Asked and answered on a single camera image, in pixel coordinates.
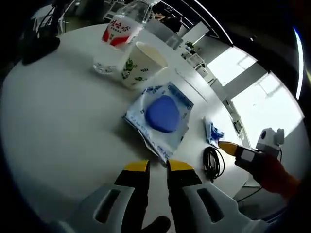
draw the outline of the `cup rim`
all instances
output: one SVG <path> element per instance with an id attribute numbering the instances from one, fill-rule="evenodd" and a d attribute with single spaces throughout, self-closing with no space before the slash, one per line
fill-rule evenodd
<path id="1" fill-rule="evenodd" d="M 154 47 L 152 47 L 152 46 L 150 46 L 150 45 L 148 45 L 148 44 L 146 44 L 146 43 L 144 43 L 144 42 L 141 42 L 141 41 L 137 41 L 137 42 L 135 43 L 135 45 L 136 45 L 136 47 L 137 47 L 142 53 L 144 53 L 144 52 L 143 52 L 143 51 L 141 50 L 141 48 L 140 48 L 141 45 L 149 47 L 150 49 L 152 49 L 154 52 L 156 52 L 158 55 L 161 56 L 161 58 L 162 58 L 162 60 L 164 61 L 165 64 L 164 64 L 164 65 L 163 65 L 163 64 L 160 64 L 158 61 L 156 61 L 154 58 L 150 57 L 148 54 L 146 54 L 146 53 L 144 53 L 144 54 L 145 54 L 147 57 L 149 57 L 151 60 L 153 60 L 155 63 L 157 63 L 159 66 L 161 66 L 161 67 L 163 67 L 163 68 L 169 67 L 169 64 L 167 63 L 165 57 L 164 57 L 156 48 L 154 48 Z"/>

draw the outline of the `blue object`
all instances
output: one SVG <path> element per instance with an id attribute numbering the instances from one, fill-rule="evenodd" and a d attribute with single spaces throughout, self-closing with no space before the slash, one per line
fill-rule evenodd
<path id="1" fill-rule="evenodd" d="M 219 131 L 216 127 L 214 127 L 212 122 L 207 121 L 205 118 L 204 118 L 204 127 L 206 133 L 206 141 L 209 144 L 218 147 L 218 141 L 219 139 L 224 137 L 225 133 Z"/>
<path id="2" fill-rule="evenodd" d="M 146 110 L 145 118 L 155 130 L 163 133 L 176 131 L 180 121 L 180 113 L 174 100 L 166 95 L 156 99 Z"/>

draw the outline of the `paper cup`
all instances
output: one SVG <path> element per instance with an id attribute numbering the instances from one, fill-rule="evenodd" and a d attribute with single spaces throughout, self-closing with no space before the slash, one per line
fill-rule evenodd
<path id="1" fill-rule="evenodd" d="M 136 42 L 124 65 L 122 83 L 128 88 L 135 88 L 167 67 L 168 63 L 158 50 Z"/>

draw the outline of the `bottle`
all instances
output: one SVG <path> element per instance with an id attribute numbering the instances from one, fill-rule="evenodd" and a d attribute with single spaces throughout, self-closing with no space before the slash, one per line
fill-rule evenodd
<path id="1" fill-rule="evenodd" d="M 116 12 L 102 36 L 102 42 L 111 48 L 103 48 L 103 52 L 99 48 L 99 55 L 94 58 L 93 66 L 97 72 L 111 73 L 116 68 L 116 64 L 113 64 L 115 59 L 104 57 L 110 56 L 107 51 L 115 52 L 115 56 L 121 59 L 150 18 L 152 7 L 158 2 L 160 0 L 135 0 Z"/>

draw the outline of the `white table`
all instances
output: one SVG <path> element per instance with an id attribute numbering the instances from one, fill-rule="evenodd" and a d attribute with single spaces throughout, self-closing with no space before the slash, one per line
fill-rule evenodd
<path id="1" fill-rule="evenodd" d="M 17 64 L 3 84 L 1 136 L 6 159 L 25 199 L 45 221 L 66 218 L 103 183 L 113 183 L 127 163 L 153 158 L 121 119 L 139 92 L 92 71 L 93 53 L 105 27 L 60 36 L 56 52 L 29 66 Z M 189 163 L 205 182 L 202 152 L 208 144 L 202 118 L 211 119 L 226 140 L 239 143 L 229 113 L 180 54 L 147 31 L 138 40 L 156 47 L 170 65 L 151 82 L 171 81 L 194 103 L 190 129 L 174 159 Z M 248 174 L 234 165 L 233 157 L 224 154 L 224 159 L 225 172 L 214 184 L 232 197 Z M 159 215 L 171 217 L 167 198 L 166 169 L 152 163 L 144 225 Z"/>

